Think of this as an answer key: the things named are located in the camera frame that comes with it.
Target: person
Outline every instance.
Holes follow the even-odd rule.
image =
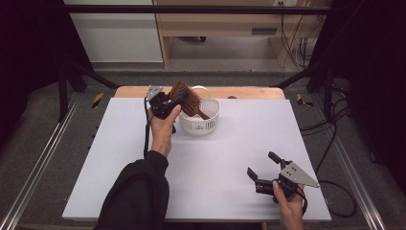
[[[165,172],[169,165],[172,126],[181,111],[177,105],[161,120],[148,117],[152,131],[151,149],[145,159],[125,166],[101,207],[95,230],[162,229],[169,201],[169,183]],[[278,183],[275,197],[281,205],[281,225],[285,230],[303,229],[302,199],[297,195],[287,200]]]

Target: white board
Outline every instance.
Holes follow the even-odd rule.
[[[261,179],[278,177],[270,150],[293,160],[316,179],[291,105],[286,100],[220,101],[216,130],[193,137],[172,136],[166,177],[167,221],[268,221],[279,219],[272,196],[255,192],[250,167]],[[97,220],[102,203],[122,168],[143,158],[144,99],[111,99],[63,217]],[[320,189],[305,187],[305,220],[331,220]]]

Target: wire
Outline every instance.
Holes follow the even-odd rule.
[[[324,154],[323,154],[323,156],[322,156],[322,159],[320,160],[319,165],[318,165],[317,168],[316,168],[316,171],[315,171],[316,174],[319,172],[320,167],[322,166],[324,160],[326,159],[326,156],[327,156],[327,154],[328,154],[328,151],[329,151],[329,149],[331,148],[331,145],[332,145],[332,143],[333,143],[333,141],[334,141],[334,138],[335,138],[335,136],[336,136],[336,133],[337,133],[337,121],[338,121],[339,119],[341,119],[342,117],[344,117],[345,114],[348,114],[348,112],[346,111],[346,113],[345,113],[344,115],[339,115],[342,111],[347,110],[347,109],[349,108],[348,106],[346,106],[345,108],[341,109],[337,114],[335,113],[335,107],[337,106],[337,104],[340,103],[340,102],[345,101],[346,99],[347,99],[347,98],[342,98],[342,99],[338,100],[338,101],[334,104],[333,112],[332,112],[332,114],[333,114],[332,125],[334,126],[334,132],[333,132],[333,134],[332,134],[332,136],[331,136],[331,140],[330,140],[330,142],[328,143],[328,146],[327,146],[327,148],[326,148],[326,150],[325,150],[325,152],[324,152]],[[355,198],[354,198],[354,197],[352,196],[352,194],[350,193],[350,191],[348,191],[348,190],[347,190],[346,188],[344,188],[343,186],[341,186],[341,185],[339,185],[339,184],[337,184],[337,183],[335,183],[335,182],[329,181],[329,180],[319,180],[319,183],[327,183],[327,184],[334,185],[334,186],[336,186],[336,187],[342,189],[345,193],[347,193],[347,194],[349,195],[350,199],[351,199],[351,202],[352,202],[352,204],[353,204],[353,208],[352,208],[352,211],[351,211],[349,214],[339,214],[339,213],[336,213],[336,212],[334,212],[334,211],[332,211],[331,209],[328,208],[328,210],[329,210],[333,215],[335,215],[335,216],[337,216],[337,217],[340,217],[340,218],[351,218],[351,217],[353,217],[353,216],[356,214],[356,212],[357,212],[357,203],[356,203]]]
[[[148,147],[149,147],[149,127],[150,127],[150,120],[148,119],[148,109],[147,109],[147,97],[144,97],[144,110],[146,112],[146,139],[144,141],[144,158],[147,156]]]
[[[334,212],[334,211],[332,211],[331,209],[328,208],[328,210],[329,210],[333,215],[335,215],[335,216],[337,216],[337,217],[340,217],[340,218],[351,218],[351,217],[353,217],[353,216],[356,214],[356,211],[357,211],[357,203],[356,203],[355,198],[352,196],[352,194],[350,193],[349,190],[347,190],[347,189],[344,188],[343,186],[341,186],[341,185],[339,185],[339,184],[337,184],[337,183],[334,183],[334,182],[332,182],[332,181],[329,181],[329,180],[319,180],[319,183],[320,183],[320,184],[325,183],[325,184],[334,185],[334,186],[336,186],[336,187],[342,189],[344,192],[346,192],[346,193],[349,195],[349,197],[350,197],[350,199],[351,199],[351,201],[352,201],[352,205],[353,205],[353,206],[352,206],[352,211],[351,211],[349,214],[339,214],[339,213],[336,213],[336,212]]]

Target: brown hair brush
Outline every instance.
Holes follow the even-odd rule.
[[[203,120],[210,119],[209,116],[200,110],[200,97],[188,85],[182,81],[177,82],[169,92],[171,101],[175,101],[183,97],[182,111],[192,117],[198,114]]]

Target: black cable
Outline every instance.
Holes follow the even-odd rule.
[[[146,112],[146,118],[147,118],[146,139],[144,142],[144,158],[146,158],[147,153],[148,153],[148,146],[149,146],[149,127],[150,127],[150,120],[148,119],[147,97],[144,97],[144,110]]]
[[[304,206],[302,207],[302,216],[305,214],[305,211],[307,211],[307,198],[305,197],[305,192],[301,187],[298,187],[298,189],[301,190],[301,193],[299,191],[295,191],[297,195],[299,195],[303,200],[304,200]]]
[[[333,143],[333,141],[334,141],[334,138],[335,138],[335,136],[336,136],[336,133],[337,133],[337,123],[336,123],[336,122],[337,122],[337,116],[338,116],[338,114],[339,114],[340,112],[344,111],[345,109],[348,109],[348,108],[349,108],[348,106],[346,106],[345,108],[341,109],[340,112],[338,112],[338,113],[336,114],[336,113],[335,113],[335,107],[337,106],[338,103],[340,103],[340,102],[342,102],[342,101],[345,101],[346,99],[347,99],[347,98],[342,98],[342,99],[338,100],[338,101],[334,104],[333,112],[332,112],[332,114],[333,114],[332,125],[334,126],[334,132],[333,132],[333,134],[332,134],[332,136],[331,136],[331,140],[330,140],[330,142],[328,143],[328,146],[327,146],[327,148],[326,148],[326,150],[325,150],[325,152],[324,152],[324,154],[323,154],[323,157],[322,157],[321,161],[319,162],[319,165],[318,165],[317,168],[316,168],[316,171],[315,171],[316,174],[319,172],[320,167],[322,166],[324,160],[326,159],[327,153],[328,153],[328,151],[329,151],[329,149],[330,149],[330,147],[331,147],[331,145],[332,145],[332,143]],[[337,216],[337,217],[340,217],[340,218],[351,218],[351,217],[353,217],[353,216],[355,215],[355,213],[357,212],[357,203],[356,203],[355,198],[354,198],[354,197],[352,196],[352,194],[350,193],[350,191],[348,191],[348,190],[347,190],[346,188],[344,188],[343,186],[341,186],[341,185],[339,185],[339,184],[337,184],[337,183],[334,183],[334,182],[332,182],[332,181],[319,180],[319,183],[331,184],[331,185],[334,185],[334,186],[336,186],[336,187],[342,189],[345,193],[347,193],[347,194],[349,195],[349,197],[350,197],[350,199],[351,199],[351,201],[352,201],[353,208],[352,208],[352,211],[351,211],[349,214],[339,214],[339,213],[336,213],[336,212],[334,212],[334,211],[332,211],[331,209],[328,208],[328,210],[329,210],[333,215],[335,215],[335,216]]]
[[[337,106],[338,103],[344,101],[345,99],[346,99],[346,98],[343,98],[343,99],[338,100],[338,101],[334,104],[334,106],[332,107],[332,114],[333,114],[332,125],[334,126],[334,132],[332,133],[331,140],[330,140],[330,142],[328,143],[328,146],[327,146],[325,152],[323,153],[322,159],[320,160],[319,165],[318,165],[317,168],[316,168],[316,171],[315,171],[316,174],[317,174],[317,172],[320,170],[320,167],[322,166],[323,162],[325,161],[326,156],[327,156],[327,154],[328,154],[328,151],[329,151],[329,149],[331,148],[332,143],[333,143],[334,138],[335,138],[335,135],[336,135],[336,133],[337,133],[337,125],[336,125],[335,112],[334,112],[335,107]]]
[[[319,180],[319,183],[320,183],[320,184],[325,183],[325,184],[334,185],[334,186],[336,186],[336,187],[342,189],[344,192],[346,192],[346,193],[349,195],[349,197],[350,197],[350,199],[351,199],[351,201],[352,201],[353,208],[352,208],[352,211],[351,211],[349,214],[339,214],[339,213],[336,213],[336,212],[334,212],[334,211],[332,211],[331,209],[328,208],[328,210],[329,210],[333,215],[335,215],[335,216],[337,216],[337,217],[340,217],[340,218],[351,218],[351,217],[353,217],[353,216],[356,214],[356,211],[357,211],[357,203],[356,203],[355,198],[354,198],[354,197],[352,196],[352,194],[350,193],[350,191],[348,191],[348,190],[347,190],[346,188],[344,188],[343,186],[341,186],[341,185],[339,185],[339,184],[337,184],[337,183],[334,183],[334,182],[332,182],[332,181],[329,181],[329,180]]]

